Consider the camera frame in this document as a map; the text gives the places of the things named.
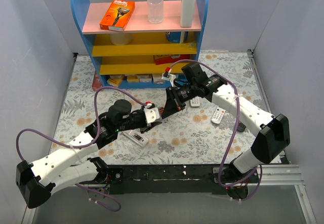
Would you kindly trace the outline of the white remote control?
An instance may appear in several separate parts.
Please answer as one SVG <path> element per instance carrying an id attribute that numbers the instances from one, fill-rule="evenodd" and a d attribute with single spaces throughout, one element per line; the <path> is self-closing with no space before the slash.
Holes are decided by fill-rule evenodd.
<path id="1" fill-rule="evenodd" d="M 136 130 L 126 130 L 122 134 L 140 147 L 145 147 L 148 143 L 148 138 Z"/>

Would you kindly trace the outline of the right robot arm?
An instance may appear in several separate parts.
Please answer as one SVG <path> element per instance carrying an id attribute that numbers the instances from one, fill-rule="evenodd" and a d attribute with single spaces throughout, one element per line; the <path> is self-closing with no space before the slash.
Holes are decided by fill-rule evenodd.
<path id="1" fill-rule="evenodd" d="M 162 117 L 183 110 L 185 103 L 195 97 L 205 98 L 236 117 L 236 122 L 242 122 L 255 136 L 252 146 L 229 166 L 230 178 L 234 182 L 243 181 L 251 169 L 270 163 L 290 144 L 289 120 L 283 114 L 274 116 L 240 96 L 234 84 L 220 74 L 207 76 L 202 66 L 192 61 L 182 67 L 187 83 L 166 88 Z"/>

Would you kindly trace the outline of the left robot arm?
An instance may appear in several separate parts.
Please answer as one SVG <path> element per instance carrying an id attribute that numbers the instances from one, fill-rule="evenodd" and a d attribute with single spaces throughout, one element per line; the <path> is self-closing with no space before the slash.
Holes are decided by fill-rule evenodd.
<path id="1" fill-rule="evenodd" d="M 162 113 L 163 108 L 152 103 L 132 110 L 129 101 L 117 100 L 78 136 L 62 144 L 61 149 L 31 163 L 22 159 L 16 168 L 16 185 L 27 207 L 39 207 L 54 193 L 81 182 L 105 182 L 109 172 L 101 158 L 91 158 L 79 165 L 75 163 L 115 141 L 119 132 L 149 131 L 161 123 Z"/>

